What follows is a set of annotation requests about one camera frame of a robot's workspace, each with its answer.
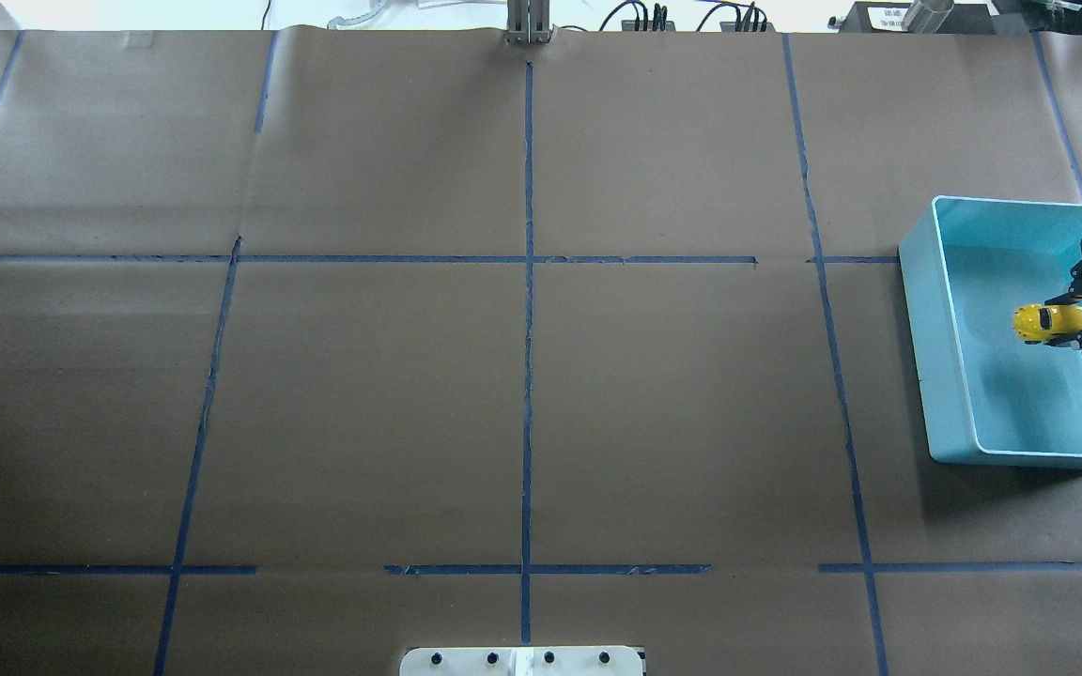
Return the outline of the yellow beetle toy car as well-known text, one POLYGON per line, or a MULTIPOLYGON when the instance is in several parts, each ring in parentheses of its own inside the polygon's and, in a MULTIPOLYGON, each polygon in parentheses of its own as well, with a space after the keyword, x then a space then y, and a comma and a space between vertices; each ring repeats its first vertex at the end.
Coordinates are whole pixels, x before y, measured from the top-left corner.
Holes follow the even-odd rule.
POLYGON ((1022 343, 1061 346, 1082 332, 1082 305, 1021 305, 1014 309, 1011 326, 1022 343))

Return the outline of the small metal cup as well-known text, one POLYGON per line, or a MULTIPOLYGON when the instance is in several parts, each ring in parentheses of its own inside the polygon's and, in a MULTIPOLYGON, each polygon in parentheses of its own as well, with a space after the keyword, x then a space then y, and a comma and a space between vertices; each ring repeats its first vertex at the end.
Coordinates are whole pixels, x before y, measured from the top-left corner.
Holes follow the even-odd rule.
POLYGON ((915 0, 903 12, 905 34, 939 34, 944 22, 953 12, 953 0, 915 0))

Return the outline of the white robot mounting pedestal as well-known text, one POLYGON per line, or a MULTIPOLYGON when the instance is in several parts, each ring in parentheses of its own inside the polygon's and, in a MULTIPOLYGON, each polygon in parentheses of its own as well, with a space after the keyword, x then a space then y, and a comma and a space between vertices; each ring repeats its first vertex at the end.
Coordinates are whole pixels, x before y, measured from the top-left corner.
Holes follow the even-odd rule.
POLYGON ((626 645, 421 647, 399 675, 645 675, 643 650, 626 645))

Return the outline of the aluminium frame post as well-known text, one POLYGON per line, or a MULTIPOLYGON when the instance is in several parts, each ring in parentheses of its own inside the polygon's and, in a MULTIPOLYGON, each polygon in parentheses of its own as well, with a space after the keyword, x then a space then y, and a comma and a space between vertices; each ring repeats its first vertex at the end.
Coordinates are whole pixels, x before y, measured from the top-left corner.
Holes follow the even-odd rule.
POLYGON ((552 39, 549 0, 509 0, 505 42, 507 44, 547 44, 552 39))

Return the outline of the light blue plastic bin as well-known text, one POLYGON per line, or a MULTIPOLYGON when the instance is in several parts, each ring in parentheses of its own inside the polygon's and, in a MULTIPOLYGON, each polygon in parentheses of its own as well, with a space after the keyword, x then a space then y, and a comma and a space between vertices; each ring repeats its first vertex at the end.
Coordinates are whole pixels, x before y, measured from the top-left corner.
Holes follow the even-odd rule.
POLYGON ((940 195, 899 244, 928 449, 953 465, 1082 469, 1082 354, 1017 308, 1068 288, 1082 204, 940 195))

